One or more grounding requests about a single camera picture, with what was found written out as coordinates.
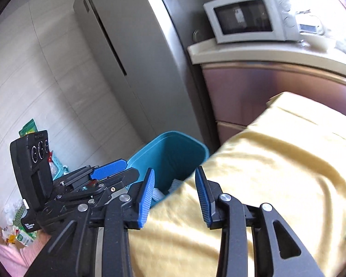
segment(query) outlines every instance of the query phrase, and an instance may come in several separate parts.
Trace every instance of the yellow tablecloth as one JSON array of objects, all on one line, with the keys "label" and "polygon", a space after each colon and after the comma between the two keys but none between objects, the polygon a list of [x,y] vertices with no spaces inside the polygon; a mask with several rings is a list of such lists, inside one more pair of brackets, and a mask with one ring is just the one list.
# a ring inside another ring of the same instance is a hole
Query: yellow tablecloth
[{"label": "yellow tablecloth", "polygon": [[[316,259],[326,277],[346,263],[346,116],[283,93],[203,168],[207,179],[242,203],[271,203]],[[215,276],[221,231],[203,221],[194,177],[129,232],[136,277]],[[249,276],[254,276],[248,230]]]}]

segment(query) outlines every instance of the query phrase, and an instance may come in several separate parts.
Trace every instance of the refrigerator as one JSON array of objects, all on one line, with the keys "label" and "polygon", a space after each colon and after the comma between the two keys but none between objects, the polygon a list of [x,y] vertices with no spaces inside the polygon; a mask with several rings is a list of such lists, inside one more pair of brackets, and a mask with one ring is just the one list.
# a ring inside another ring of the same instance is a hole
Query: refrigerator
[{"label": "refrigerator", "polygon": [[80,27],[137,133],[149,142],[177,130],[219,144],[200,66],[187,47],[213,38],[211,0],[75,0]]}]

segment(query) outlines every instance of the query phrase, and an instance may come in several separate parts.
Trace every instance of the white microwave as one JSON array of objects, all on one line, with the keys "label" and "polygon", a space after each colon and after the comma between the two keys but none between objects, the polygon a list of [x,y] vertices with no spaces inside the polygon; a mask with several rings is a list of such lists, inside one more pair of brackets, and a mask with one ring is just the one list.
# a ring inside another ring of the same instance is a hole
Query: white microwave
[{"label": "white microwave", "polygon": [[218,43],[301,40],[290,0],[214,0],[204,8]]}]

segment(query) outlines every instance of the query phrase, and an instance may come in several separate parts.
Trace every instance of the white bowl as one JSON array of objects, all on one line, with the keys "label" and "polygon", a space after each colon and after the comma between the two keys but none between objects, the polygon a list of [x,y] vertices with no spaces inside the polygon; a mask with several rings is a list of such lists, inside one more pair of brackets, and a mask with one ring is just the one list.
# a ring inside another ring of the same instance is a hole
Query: white bowl
[{"label": "white bowl", "polygon": [[312,33],[300,33],[301,39],[308,42],[309,45],[319,51],[326,52],[329,49],[336,47],[336,40],[322,35]]}]

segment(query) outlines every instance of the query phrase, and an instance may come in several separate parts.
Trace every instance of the blue rubber pad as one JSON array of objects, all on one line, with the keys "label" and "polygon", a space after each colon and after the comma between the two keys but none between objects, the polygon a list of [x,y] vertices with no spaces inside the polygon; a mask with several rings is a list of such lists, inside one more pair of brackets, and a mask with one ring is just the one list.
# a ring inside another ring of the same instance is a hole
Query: blue rubber pad
[{"label": "blue rubber pad", "polygon": [[196,184],[198,199],[200,201],[201,212],[203,213],[203,219],[206,225],[210,227],[211,224],[213,223],[213,220],[211,217],[210,201],[204,186],[203,178],[198,169],[196,169],[195,171],[195,184]]},{"label": "blue rubber pad", "polygon": [[139,203],[138,208],[137,223],[139,228],[142,228],[145,225],[150,210],[152,193],[155,186],[155,172],[152,168],[148,169],[143,182],[145,183],[145,188],[143,189],[141,202]]},{"label": "blue rubber pad", "polygon": [[91,179],[102,180],[106,177],[120,173],[126,168],[127,162],[124,159],[119,159],[95,169],[90,177]]}]

